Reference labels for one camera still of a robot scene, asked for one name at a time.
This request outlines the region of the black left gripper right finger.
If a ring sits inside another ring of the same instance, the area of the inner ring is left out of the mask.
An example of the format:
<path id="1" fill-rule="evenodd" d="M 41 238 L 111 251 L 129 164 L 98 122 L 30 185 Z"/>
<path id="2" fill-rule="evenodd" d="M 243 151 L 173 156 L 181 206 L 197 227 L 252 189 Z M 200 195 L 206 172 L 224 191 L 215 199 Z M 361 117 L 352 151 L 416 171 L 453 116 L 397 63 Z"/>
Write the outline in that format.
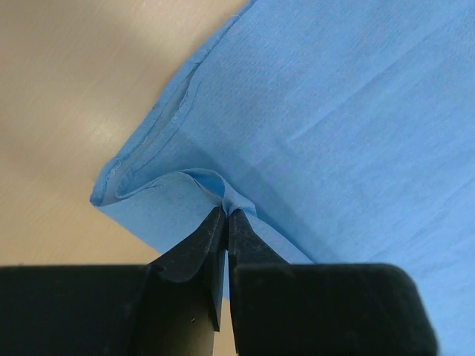
<path id="1" fill-rule="evenodd" d="M 236 210 L 230 306 L 239 355 L 436 355 L 416 284 L 389 264 L 291 264 Z"/>

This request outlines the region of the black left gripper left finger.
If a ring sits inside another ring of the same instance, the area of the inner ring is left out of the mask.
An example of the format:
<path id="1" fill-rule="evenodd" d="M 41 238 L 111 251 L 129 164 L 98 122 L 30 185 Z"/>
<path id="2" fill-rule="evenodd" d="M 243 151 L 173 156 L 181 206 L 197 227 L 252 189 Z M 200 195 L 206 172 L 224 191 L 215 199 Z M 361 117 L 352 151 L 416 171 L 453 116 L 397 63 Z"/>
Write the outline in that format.
<path id="1" fill-rule="evenodd" d="M 211 355 L 226 215 L 146 265 L 1 269 L 3 355 Z"/>

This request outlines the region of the light blue shirt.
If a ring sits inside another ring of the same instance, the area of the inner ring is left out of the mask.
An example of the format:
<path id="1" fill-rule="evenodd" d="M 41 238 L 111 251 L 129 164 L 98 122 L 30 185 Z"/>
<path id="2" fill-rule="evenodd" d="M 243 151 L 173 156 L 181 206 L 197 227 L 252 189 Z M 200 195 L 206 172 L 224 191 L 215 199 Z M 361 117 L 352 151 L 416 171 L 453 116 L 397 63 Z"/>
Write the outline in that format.
<path id="1" fill-rule="evenodd" d="M 167 84 L 91 203 L 166 252 L 214 207 L 291 263 L 391 263 L 474 353 L 474 3 L 251 1 Z"/>

